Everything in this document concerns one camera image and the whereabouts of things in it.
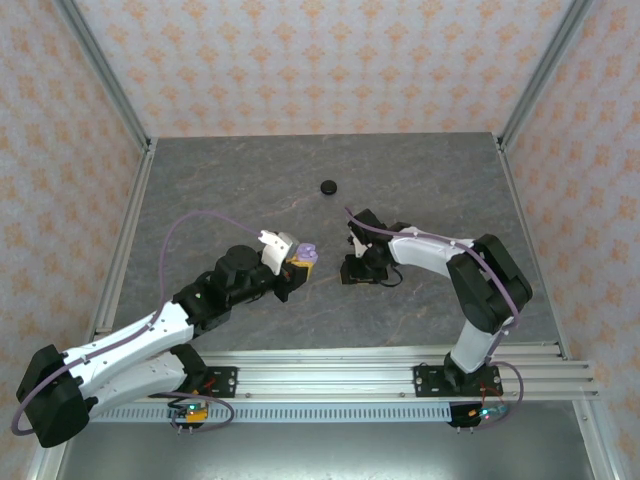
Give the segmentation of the grey metal sheet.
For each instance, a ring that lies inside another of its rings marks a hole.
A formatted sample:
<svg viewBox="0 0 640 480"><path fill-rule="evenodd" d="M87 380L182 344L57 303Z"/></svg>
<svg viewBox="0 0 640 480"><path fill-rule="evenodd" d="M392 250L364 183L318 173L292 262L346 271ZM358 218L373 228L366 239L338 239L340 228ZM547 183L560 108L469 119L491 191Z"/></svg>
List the grey metal sheet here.
<svg viewBox="0 0 640 480"><path fill-rule="evenodd" d="M58 480L594 480L572 415L521 412L489 430L437 423L235 424L179 435L96 424Z"/></svg>

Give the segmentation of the aluminium rail frame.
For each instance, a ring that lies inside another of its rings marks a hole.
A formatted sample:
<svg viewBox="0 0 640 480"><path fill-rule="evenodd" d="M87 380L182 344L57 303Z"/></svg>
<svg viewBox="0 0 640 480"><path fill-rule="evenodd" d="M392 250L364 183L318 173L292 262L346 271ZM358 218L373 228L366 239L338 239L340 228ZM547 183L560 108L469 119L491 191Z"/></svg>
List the aluminium rail frame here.
<svg viewBox="0 0 640 480"><path fill-rule="evenodd" d="M235 367L238 402L414 402L414 367L442 363L446 346L203 352L211 367ZM598 400L586 361L562 358L555 344L497 349L505 401Z"/></svg>

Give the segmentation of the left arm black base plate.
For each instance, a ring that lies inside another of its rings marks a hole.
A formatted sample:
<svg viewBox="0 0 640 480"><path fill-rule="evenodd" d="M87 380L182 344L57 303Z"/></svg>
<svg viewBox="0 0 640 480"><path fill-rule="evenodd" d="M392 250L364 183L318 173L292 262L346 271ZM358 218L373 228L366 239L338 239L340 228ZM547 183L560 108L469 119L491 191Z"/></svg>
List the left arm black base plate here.
<svg viewBox="0 0 640 480"><path fill-rule="evenodd" d="M231 399L236 395L238 368L230 366L207 366L196 381L195 394L213 398Z"/></svg>

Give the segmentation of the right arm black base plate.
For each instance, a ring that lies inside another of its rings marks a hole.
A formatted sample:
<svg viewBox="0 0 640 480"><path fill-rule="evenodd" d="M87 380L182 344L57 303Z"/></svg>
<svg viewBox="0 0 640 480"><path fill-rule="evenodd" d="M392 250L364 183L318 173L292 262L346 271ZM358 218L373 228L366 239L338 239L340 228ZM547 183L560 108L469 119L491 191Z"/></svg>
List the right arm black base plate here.
<svg viewBox="0 0 640 480"><path fill-rule="evenodd" d="M413 367L413 386L417 397L496 397L503 394L499 369L487 365L473 373L464 373L452 366L422 363Z"/></svg>

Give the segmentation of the aluminium corner post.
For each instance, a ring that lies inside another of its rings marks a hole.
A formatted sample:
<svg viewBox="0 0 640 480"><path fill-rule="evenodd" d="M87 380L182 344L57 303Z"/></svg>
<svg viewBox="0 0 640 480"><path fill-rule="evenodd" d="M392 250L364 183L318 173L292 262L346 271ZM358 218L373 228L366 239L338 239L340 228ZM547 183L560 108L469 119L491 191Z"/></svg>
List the aluminium corner post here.
<svg viewBox="0 0 640 480"><path fill-rule="evenodd" d="M116 108L124 126L141 151L147 151L151 137L136 114L121 82L95 37L76 0L52 0L63 20L75 36L79 46L96 73L108 97Z"/></svg>
<svg viewBox="0 0 640 480"><path fill-rule="evenodd" d="M496 137L497 146L501 152L506 152L514 143L593 3L594 0L571 0L567 12L544 50L505 127Z"/></svg>

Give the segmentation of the aluminium frame leg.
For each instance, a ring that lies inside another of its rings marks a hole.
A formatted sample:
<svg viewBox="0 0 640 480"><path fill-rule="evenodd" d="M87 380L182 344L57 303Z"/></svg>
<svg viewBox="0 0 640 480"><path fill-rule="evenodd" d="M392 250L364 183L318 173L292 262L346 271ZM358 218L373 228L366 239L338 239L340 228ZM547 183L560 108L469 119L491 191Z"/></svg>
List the aluminium frame leg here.
<svg viewBox="0 0 640 480"><path fill-rule="evenodd" d="M591 402L576 400L573 408L594 480L616 480Z"/></svg>
<svg viewBox="0 0 640 480"><path fill-rule="evenodd" d="M52 448L38 446L27 471L26 480L57 480L66 444Z"/></svg>

